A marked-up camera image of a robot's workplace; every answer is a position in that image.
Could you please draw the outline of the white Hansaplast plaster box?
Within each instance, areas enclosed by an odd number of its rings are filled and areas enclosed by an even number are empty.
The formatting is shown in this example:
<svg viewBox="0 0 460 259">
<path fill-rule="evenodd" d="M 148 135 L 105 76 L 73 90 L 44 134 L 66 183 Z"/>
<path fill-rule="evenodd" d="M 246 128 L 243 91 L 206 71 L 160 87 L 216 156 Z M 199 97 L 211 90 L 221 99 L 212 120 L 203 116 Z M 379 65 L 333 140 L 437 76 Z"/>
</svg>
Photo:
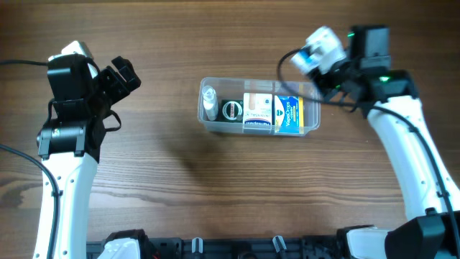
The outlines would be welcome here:
<svg viewBox="0 0 460 259">
<path fill-rule="evenodd" d="M 244 94 L 243 131 L 269 135 L 272 130 L 272 94 Z"/>
</svg>

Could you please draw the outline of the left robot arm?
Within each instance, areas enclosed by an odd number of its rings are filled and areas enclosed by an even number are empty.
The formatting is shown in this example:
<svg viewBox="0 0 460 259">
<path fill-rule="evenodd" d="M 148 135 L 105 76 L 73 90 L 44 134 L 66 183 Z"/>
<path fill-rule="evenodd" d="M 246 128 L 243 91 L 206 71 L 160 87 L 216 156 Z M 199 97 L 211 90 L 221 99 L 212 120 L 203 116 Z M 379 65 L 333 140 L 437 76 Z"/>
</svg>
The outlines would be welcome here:
<svg viewBox="0 0 460 259">
<path fill-rule="evenodd" d="M 34 258 L 84 258 L 88 203 L 100 161 L 108 117 L 112 110 L 141 85 L 132 63 L 116 57 L 98 69 L 81 54 L 49 60 L 47 77 L 53 98 L 49 117 L 37 134 L 43 173 L 42 205 Z"/>
</svg>

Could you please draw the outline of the blue yellow VapoDrops box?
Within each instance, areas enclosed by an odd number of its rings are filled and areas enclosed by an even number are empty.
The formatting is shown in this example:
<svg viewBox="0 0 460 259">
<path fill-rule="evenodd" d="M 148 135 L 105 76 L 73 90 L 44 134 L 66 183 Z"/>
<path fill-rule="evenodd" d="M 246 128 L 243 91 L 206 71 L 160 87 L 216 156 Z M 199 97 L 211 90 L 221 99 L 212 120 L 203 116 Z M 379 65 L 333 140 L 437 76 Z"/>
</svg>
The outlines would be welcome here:
<svg viewBox="0 0 460 259">
<path fill-rule="evenodd" d="M 303 98 L 299 96 L 274 96 L 275 132 L 280 134 L 303 134 Z"/>
</svg>

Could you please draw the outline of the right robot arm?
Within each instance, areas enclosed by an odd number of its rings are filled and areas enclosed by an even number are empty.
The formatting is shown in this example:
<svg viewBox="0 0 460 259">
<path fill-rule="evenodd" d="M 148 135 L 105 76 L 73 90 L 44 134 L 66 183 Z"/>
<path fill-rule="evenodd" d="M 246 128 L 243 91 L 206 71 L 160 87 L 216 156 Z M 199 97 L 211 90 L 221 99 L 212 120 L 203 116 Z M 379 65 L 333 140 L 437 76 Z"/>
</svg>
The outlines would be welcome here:
<svg viewBox="0 0 460 259">
<path fill-rule="evenodd" d="M 324 104 L 349 94 L 380 138 L 405 204 L 407 222 L 394 230 L 357 227 L 345 233 L 353 258 L 457 258 L 459 188 L 431 138 L 411 75 L 391 67 L 389 30 L 354 26 L 344 47 L 333 30 L 320 27 L 305 41 L 298 60 L 319 88 Z"/>
</svg>

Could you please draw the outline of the green Zam-Buk ointment box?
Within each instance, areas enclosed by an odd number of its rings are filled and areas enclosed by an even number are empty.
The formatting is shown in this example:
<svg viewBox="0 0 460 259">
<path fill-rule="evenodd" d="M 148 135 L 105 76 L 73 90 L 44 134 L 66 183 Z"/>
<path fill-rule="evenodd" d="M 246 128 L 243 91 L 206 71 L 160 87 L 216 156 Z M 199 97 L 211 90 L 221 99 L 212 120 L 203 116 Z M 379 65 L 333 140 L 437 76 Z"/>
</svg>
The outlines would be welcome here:
<svg viewBox="0 0 460 259">
<path fill-rule="evenodd" d="M 218 119 L 221 122 L 242 123 L 244 102 L 242 100 L 224 99 L 221 102 Z"/>
</svg>

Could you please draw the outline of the white blue Panadol box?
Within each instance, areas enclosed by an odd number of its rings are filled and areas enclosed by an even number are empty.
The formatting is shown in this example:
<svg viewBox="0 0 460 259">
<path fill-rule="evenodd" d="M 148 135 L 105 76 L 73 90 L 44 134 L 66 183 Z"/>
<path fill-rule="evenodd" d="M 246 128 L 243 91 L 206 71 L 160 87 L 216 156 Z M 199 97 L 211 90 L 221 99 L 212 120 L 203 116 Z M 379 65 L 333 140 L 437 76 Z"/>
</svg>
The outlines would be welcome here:
<svg viewBox="0 0 460 259">
<path fill-rule="evenodd" d="M 290 62 L 304 74 L 319 69 L 324 75 L 334 64 L 345 59 L 340 39 L 330 27 L 322 26 L 305 40 L 305 46 L 291 57 Z"/>
</svg>

